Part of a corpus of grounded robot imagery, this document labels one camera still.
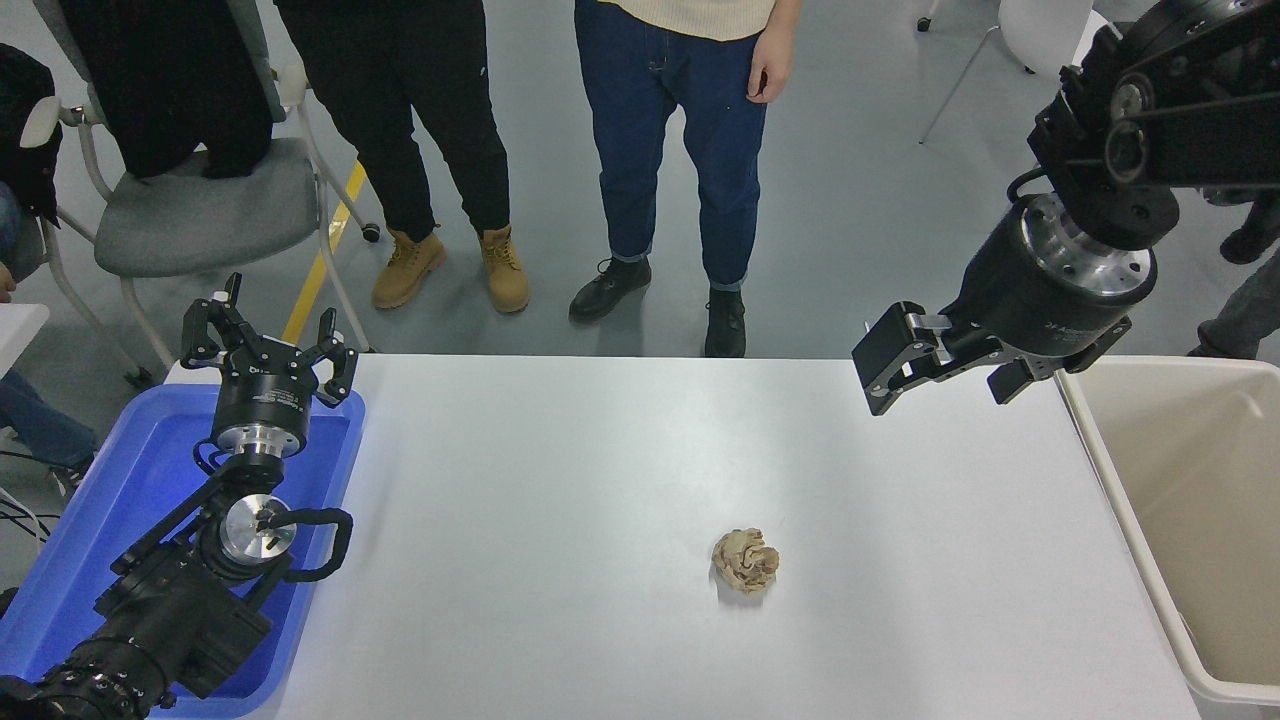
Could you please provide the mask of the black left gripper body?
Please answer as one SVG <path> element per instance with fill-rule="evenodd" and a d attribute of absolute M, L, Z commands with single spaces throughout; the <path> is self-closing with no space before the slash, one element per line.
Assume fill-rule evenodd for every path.
<path fill-rule="evenodd" d="M 296 346 L 273 340 L 264 348 L 241 345 L 229 350 L 211 433 L 221 436 L 236 427 L 259 424 L 306 434 L 317 380 L 300 356 Z"/>

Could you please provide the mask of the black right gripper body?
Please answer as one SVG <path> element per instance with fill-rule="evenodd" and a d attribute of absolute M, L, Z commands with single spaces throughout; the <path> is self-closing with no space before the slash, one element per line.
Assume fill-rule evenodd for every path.
<path fill-rule="evenodd" d="M 1021 360 L 1032 379 L 1044 379 L 1111 350 L 1135 302 L 1135 252 L 1101 243 L 1065 211 L 1011 211 L 943 309 L 942 342 L 956 363 Z"/>

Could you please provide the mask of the standing person's hand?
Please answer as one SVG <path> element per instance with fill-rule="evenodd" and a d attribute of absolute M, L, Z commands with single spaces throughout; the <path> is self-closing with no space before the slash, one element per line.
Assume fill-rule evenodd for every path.
<path fill-rule="evenodd" d="M 773 23 L 756 37 L 746 100 L 771 104 L 783 94 L 794 70 L 795 26 Z"/>

